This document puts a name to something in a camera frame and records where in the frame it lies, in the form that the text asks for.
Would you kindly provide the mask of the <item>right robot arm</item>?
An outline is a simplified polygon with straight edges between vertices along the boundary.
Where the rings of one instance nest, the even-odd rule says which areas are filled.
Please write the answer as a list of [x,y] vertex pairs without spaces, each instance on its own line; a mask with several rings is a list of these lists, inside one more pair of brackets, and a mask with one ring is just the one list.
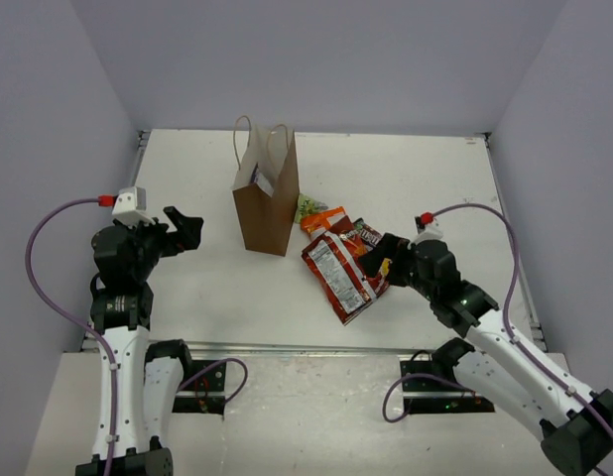
[[387,282],[417,291],[455,332],[431,355],[437,386],[492,402],[535,437],[563,475],[587,475],[613,451],[613,392],[594,391],[542,352],[494,299],[461,277],[444,242],[386,234],[359,261],[368,276],[388,261]]

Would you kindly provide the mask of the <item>brown paper bag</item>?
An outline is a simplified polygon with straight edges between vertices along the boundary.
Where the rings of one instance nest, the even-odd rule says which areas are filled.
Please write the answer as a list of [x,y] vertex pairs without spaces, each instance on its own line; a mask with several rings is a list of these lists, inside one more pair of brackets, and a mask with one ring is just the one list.
[[[300,194],[295,130],[280,123],[271,128],[247,122],[245,152],[235,152],[237,172],[232,195],[248,251],[285,256]],[[256,166],[274,188],[272,196],[250,182]]]

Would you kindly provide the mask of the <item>red Doritos chip bag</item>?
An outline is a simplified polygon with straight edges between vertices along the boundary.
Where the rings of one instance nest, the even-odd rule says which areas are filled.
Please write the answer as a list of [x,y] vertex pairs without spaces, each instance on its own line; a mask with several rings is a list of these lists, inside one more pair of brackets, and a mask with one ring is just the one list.
[[302,259],[319,281],[340,322],[350,323],[389,288],[382,276],[386,260],[375,278],[368,278],[358,258],[369,251],[360,240],[352,220],[345,216],[315,237],[302,251]]

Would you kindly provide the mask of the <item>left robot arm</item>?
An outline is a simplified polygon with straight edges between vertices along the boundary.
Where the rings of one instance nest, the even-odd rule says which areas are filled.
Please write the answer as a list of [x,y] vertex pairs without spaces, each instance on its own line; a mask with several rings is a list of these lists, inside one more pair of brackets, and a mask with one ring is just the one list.
[[90,462],[78,475],[170,475],[166,443],[176,393],[195,376],[181,339],[150,340],[154,294],[148,278],[159,261],[195,250],[203,220],[175,207],[168,223],[114,220],[92,240],[98,273],[91,281],[90,317],[102,370],[99,428]]

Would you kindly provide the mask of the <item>purple Fox's candy bag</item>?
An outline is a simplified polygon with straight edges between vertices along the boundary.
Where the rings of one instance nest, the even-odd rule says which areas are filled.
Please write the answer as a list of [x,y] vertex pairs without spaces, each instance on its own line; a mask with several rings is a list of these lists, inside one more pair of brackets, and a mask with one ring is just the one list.
[[274,188],[269,182],[269,180],[266,178],[266,176],[263,174],[263,172],[260,170],[259,166],[256,166],[254,168],[252,175],[251,175],[250,182],[252,184],[257,185],[268,196],[273,195]]

